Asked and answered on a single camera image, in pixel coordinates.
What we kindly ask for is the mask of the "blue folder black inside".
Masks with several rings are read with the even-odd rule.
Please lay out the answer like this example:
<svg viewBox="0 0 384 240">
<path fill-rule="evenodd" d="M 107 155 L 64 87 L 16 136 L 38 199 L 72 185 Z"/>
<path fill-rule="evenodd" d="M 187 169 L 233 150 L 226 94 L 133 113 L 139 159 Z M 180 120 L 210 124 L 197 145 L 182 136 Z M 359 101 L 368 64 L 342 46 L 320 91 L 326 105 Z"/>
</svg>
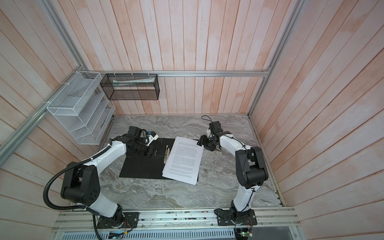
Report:
<svg viewBox="0 0 384 240">
<path fill-rule="evenodd" d="M 126 154 L 120 177 L 168 180 L 168 178 L 164 178 L 162 174 L 174 141 L 175 139 L 158 139 L 150 144 L 150 146 L 156 146 L 162 151 L 162 156 L 159 158 L 151 159 L 134 153 Z"/>
</svg>

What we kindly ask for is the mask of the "printed paper sheet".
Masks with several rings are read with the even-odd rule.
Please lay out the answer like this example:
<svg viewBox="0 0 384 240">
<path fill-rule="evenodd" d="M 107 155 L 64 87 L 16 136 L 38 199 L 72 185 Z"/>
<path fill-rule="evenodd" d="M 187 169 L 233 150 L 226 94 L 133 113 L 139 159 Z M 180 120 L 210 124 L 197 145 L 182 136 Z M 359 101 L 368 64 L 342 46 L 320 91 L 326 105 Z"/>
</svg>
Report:
<svg viewBox="0 0 384 240">
<path fill-rule="evenodd" d="M 196 185 L 204 147 L 197 141 L 176 137 L 162 176 L 171 180 Z"/>
</svg>

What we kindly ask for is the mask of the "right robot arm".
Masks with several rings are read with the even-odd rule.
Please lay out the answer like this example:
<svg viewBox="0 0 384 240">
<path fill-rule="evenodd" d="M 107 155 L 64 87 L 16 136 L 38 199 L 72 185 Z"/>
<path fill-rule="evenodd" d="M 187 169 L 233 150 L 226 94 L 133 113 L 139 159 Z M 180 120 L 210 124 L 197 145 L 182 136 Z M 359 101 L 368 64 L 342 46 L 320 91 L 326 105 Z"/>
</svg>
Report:
<svg viewBox="0 0 384 240">
<path fill-rule="evenodd" d="M 235 157 L 236 177 L 240 186 L 229 210 L 214 210 L 218 225 L 256 225 L 252 201 L 256 191 L 269 178 L 262 149 L 242 143 L 230 132 L 224 131 L 218 121 L 209 123 L 207 134 L 200 137 L 197 145 L 211 152 L 225 150 Z"/>
</svg>

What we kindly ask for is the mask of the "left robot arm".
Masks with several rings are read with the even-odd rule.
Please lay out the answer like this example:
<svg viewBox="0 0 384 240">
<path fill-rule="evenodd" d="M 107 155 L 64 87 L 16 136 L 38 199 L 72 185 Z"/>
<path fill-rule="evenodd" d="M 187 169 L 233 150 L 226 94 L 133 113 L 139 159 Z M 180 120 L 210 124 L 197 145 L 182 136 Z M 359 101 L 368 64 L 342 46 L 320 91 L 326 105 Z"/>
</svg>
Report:
<svg viewBox="0 0 384 240">
<path fill-rule="evenodd" d="M 126 134 L 110 140 L 105 148 L 88 158 L 85 163 L 71 163 L 64 173 L 61 197 L 106 221 L 112 228 L 125 224 L 122 206 L 101 193 L 99 175 L 111 163 L 127 153 L 154 158 L 159 152 L 151 145 L 159 136 L 155 132 L 130 126 Z"/>
</svg>

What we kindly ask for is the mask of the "black mesh basket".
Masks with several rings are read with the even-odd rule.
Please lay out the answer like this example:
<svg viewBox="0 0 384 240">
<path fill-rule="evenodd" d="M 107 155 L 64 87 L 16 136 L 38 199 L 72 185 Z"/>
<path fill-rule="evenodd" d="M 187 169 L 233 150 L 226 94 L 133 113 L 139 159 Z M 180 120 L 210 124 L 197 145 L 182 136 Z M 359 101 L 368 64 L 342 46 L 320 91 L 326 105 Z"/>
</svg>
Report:
<svg viewBox="0 0 384 240">
<path fill-rule="evenodd" d="M 160 95 L 156 74 L 105 74 L 101 87 L 112 101 L 155 101 Z"/>
</svg>

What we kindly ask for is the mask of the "papers in black basket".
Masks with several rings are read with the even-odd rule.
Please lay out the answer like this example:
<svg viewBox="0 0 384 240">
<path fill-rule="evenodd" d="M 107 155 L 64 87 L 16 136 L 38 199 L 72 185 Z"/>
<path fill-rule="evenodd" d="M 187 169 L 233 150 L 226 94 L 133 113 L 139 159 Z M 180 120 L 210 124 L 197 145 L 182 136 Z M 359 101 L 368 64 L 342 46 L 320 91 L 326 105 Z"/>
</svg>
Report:
<svg viewBox="0 0 384 240">
<path fill-rule="evenodd" d="M 114 87 L 147 87 L 151 86 L 155 82 L 156 78 L 144 78 L 144 79 L 129 79 L 129 80 L 113 80 L 112 85 Z"/>
</svg>

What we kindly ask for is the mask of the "aluminium frame bar back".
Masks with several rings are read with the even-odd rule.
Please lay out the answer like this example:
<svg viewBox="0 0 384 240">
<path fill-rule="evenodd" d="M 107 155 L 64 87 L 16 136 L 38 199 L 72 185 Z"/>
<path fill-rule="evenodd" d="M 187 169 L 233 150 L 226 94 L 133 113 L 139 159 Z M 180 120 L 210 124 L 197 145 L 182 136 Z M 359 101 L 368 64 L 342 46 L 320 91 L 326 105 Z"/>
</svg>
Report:
<svg viewBox="0 0 384 240">
<path fill-rule="evenodd" d="M 233 71 L 98 71 L 100 74 L 155 74 L 158 77 L 266 77 L 265 70 L 233 70 Z"/>
</svg>

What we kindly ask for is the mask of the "aluminium frame bar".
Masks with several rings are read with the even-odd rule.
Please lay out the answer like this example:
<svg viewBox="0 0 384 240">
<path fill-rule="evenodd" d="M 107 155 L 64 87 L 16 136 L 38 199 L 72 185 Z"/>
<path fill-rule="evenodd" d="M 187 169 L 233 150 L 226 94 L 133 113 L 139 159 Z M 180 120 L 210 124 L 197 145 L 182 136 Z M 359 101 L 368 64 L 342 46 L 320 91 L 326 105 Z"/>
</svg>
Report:
<svg viewBox="0 0 384 240">
<path fill-rule="evenodd" d="M 100 74 L 155 74 L 158 77 L 266 77 L 265 70 L 233 70 L 233 71 L 98 71 Z"/>
<path fill-rule="evenodd" d="M 27 137 L 33 132 L 33 130 L 40 124 L 40 122 L 49 113 L 47 106 L 53 101 L 53 99 L 69 84 L 71 79 L 78 73 L 86 69 L 84 66 L 79 66 L 73 70 L 63 83 L 59 84 L 59 87 L 53 91 L 50 96 L 44 100 L 40 106 L 31 114 L 22 125 L 13 132 L 5 143 L 1 146 L 1 167 L 9 160 L 9 158 L 15 153 L 15 151 L 21 146 L 21 144 L 27 139 Z"/>
<path fill-rule="evenodd" d="M 307 2 L 308 1 L 291 1 L 290 3 L 283 18 L 283 21 L 279 27 L 278 34 L 276 35 L 275 40 L 273 41 L 270 53 L 267 57 L 267 68 L 263 69 L 266 75 L 264 77 L 260 77 L 256 82 L 256 86 L 246 112 L 249 118 L 252 116 L 258 104 L 258 101 L 266 87 L 267 81 L 274 69 L 276 68 L 276 65 L 282 55 L 282 52 L 284 51 L 286 44 L 292 35 L 292 32 L 295 28 L 295 24 L 300 18 L 300 14 L 302 13 L 303 8 L 305 8 Z"/>
</svg>

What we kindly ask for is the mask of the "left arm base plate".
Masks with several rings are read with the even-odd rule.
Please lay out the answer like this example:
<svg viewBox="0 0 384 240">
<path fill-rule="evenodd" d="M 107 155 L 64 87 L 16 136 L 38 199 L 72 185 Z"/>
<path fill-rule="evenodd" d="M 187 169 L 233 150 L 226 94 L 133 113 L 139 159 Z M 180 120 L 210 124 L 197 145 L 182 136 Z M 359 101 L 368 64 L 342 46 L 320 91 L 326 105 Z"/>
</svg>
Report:
<svg viewBox="0 0 384 240">
<path fill-rule="evenodd" d="M 139 212 L 122 212 L 117 213 L 117 216 L 112 218 L 99 217 L 97 228 L 98 229 L 119 229 L 128 228 L 135 229 L 138 226 Z"/>
</svg>

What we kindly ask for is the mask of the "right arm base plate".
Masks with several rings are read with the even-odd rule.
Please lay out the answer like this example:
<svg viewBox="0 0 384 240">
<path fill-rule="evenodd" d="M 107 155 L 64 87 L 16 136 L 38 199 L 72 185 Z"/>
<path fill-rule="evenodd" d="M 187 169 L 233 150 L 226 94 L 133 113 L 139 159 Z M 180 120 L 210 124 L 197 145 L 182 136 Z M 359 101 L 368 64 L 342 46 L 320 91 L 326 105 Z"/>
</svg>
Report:
<svg viewBox="0 0 384 240">
<path fill-rule="evenodd" d="M 215 209 L 214 213 L 217 216 L 219 226 L 255 226 L 258 224 L 255 212 L 252 209 L 244 212 L 237 212 L 235 209 Z"/>
</svg>

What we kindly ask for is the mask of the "aluminium front rail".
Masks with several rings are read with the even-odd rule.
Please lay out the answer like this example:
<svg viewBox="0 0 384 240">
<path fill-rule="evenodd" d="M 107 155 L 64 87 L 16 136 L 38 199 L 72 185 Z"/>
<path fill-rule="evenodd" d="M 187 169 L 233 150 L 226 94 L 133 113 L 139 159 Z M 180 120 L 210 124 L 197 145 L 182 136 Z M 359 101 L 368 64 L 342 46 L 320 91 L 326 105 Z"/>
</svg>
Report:
<svg viewBox="0 0 384 240">
<path fill-rule="evenodd" d="M 218 229 L 219 227 L 283 227 L 300 226 L 301 222 L 292 207 L 253 208 L 250 214 L 242 213 L 240 220 L 232 220 L 229 210 L 217 216 L 214 208 L 126 210 L 134 230 Z M 94 230 L 92 214 L 85 211 L 59 214 L 53 233 L 87 232 Z"/>
</svg>

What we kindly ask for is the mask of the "aluminium frame bar left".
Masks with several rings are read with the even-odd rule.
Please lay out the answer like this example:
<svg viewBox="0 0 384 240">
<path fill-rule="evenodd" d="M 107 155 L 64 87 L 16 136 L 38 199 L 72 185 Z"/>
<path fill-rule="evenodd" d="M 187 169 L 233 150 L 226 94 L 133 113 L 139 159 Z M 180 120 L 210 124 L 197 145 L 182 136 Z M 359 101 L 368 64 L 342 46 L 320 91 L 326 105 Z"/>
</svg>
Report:
<svg viewBox="0 0 384 240">
<path fill-rule="evenodd" d="M 71 79 L 78 73 L 86 69 L 84 66 L 79 66 L 73 70 L 63 83 L 59 84 L 59 87 L 53 91 L 50 96 L 44 100 L 40 106 L 31 114 L 22 125 L 13 132 L 5 143 L 1 146 L 1 167 L 9 160 L 9 158 L 15 153 L 15 151 L 21 146 L 21 144 L 27 139 L 27 137 L 33 132 L 33 130 L 40 124 L 40 122 L 49 113 L 47 106 L 53 101 L 53 99 L 69 84 Z"/>
</svg>

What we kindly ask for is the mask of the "aluminium frame bar right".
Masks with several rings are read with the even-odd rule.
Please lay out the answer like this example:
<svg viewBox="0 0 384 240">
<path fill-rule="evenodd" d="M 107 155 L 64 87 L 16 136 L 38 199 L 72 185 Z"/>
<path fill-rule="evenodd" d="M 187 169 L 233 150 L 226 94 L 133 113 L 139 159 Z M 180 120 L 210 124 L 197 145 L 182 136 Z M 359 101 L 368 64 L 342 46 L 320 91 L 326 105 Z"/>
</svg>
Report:
<svg viewBox="0 0 384 240">
<path fill-rule="evenodd" d="M 252 116 L 258 104 L 258 101 L 266 87 L 267 81 L 274 69 L 276 68 L 276 65 L 282 55 L 282 52 L 284 51 L 286 44 L 292 35 L 292 32 L 295 28 L 295 24 L 300 18 L 300 14 L 302 13 L 303 8 L 305 8 L 307 2 L 308 1 L 291 1 L 290 3 L 283 18 L 283 21 L 279 27 L 278 34 L 276 35 L 275 40 L 273 41 L 270 53 L 267 57 L 267 68 L 263 69 L 266 75 L 264 77 L 260 77 L 256 82 L 256 86 L 246 112 L 249 118 Z"/>
</svg>

